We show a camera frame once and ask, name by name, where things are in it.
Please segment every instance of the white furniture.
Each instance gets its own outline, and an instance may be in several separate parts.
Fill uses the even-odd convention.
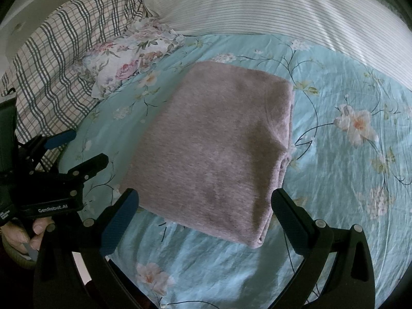
[[[68,0],[15,0],[0,24],[0,77],[44,19]]]

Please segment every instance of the light blue bedsheet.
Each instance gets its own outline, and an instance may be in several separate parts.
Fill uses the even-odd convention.
[[[145,128],[191,64],[208,59],[294,83],[296,150],[284,188],[314,219],[363,226],[380,305],[412,258],[412,92],[318,45],[282,35],[188,38],[152,74],[130,80],[85,119],[61,159],[67,170],[101,152],[110,158],[85,188],[82,218],[96,218],[119,196]],[[112,259],[156,304],[178,309],[267,308],[301,261],[293,250],[289,259],[275,218],[263,246],[253,250],[145,210],[136,213]]]

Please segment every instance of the striped pillowcase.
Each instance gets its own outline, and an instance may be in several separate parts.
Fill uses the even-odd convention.
[[[76,129],[97,104],[92,84],[71,66],[94,44],[120,36],[146,15],[142,0],[70,0],[55,10],[17,52],[0,83],[0,94],[17,91],[20,142],[38,134]],[[51,166],[61,150],[48,151]]]
[[[143,0],[177,33],[283,34],[339,51],[412,90],[412,32],[377,0]]]

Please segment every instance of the flower print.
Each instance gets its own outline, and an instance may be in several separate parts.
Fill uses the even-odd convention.
[[[156,57],[156,53],[155,52],[148,52],[143,57],[146,60],[152,61]]]
[[[91,148],[91,145],[92,145],[91,140],[88,140],[88,141],[86,142],[86,144],[84,145],[84,150],[85,150],[85,151],[89,151],[90,148]]]
[[[370,126],[371,113],[367,110],[355,111],[349,105],[340,105],[340,117],[334,119],[333,124],[347,132],[349,142],[358,147],[365,140],[378,141],[378,135]]]
[[[138,60],[137,61],[131,61],[129,64],[124,64],[122,67],[120,67],[117,72],[116,72],[116,78],[119,80],[126,80],[130,76],[132,76],[138,67]]]
[[[137,281],[146,284],[154,293],[166,296],[167,288],[175,284],[174,279],[162,271],[160,267],[150,262],[146,266],[137,264]]]
[[[124,107],[124,108],[118,108],[113,112],[113,118],[118,120],[118,119],[123,119],[127,115],[129,115],[131,112],[130,107]]]
[[[112,200],[112,204],[115,204],[117,202],[117,200],[120,198],[120,196],[122,196],[122,194],[119,191],[120,189],[120,185],[116,184],[113,187],[113,200]]]
[[[130,48],[127,45],[119,45],[117,47],[117,52],[128,51],[128,50],[130,50]]]
[[[308,43],[305,43],[304,41],[300,41],[298,39],[295,39],[294,41],[292,41],[292,45],[290,46],[292,50],[297,50],[297,51],[306,51],[310,49],[310,47],[311,45],[309,45]]]
[[[389,196],[388,190],[381,186],[371,188],[368,197],[364,197],[362,193],[357,193],[356,197],[359,203],[366,202],[366,212],[371,220],[384,216],[389,206],[395,201]]]
[[[217,63],[230,63],[235,60],[236,56],[233,53],[220,54],[211,59],[211,61],[215,61]]]
[[[139,88],[144,86],[153,86],[157,82],[157,76],[159,75],[158,72],[150,72],[148,73],[139,83]]]
[[[112,42],[97,43],[96,45],[93,46],[93,48],[88,53],[86,53],[86,55],[104,52],[108,50],[109,48],[113,47],[113,45],[114,44]]]

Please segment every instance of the folded pink sweater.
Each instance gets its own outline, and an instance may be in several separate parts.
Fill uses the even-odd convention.
[[[261,246],[290,162],[293,95],[266,72],[194,64],[145,132],[122,187],[165,219]]]

